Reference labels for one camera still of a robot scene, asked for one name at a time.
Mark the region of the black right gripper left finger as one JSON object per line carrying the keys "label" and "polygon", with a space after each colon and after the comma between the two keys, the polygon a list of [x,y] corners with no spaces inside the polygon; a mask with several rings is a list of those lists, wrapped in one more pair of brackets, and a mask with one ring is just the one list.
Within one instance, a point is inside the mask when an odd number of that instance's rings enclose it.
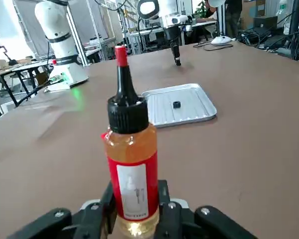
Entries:
{"label": "black right gripper left finger", "polygon": [[86,202],[71,213],[66,208],[55,208],[23,226],[9,239],[106,239],[113,233],[116,203],[112,183],[100,200]]}

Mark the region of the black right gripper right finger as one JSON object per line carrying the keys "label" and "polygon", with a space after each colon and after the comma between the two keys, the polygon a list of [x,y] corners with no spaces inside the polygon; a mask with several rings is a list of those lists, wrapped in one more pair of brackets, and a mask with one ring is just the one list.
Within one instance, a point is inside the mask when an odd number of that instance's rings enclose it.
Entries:
{"label": "black right gripper right finger", "polygon": [[166,180],[158,181],[159,222],[155,239],[255,239],[256,236],[213,206],[192,211],[185,200],[171,199]]}

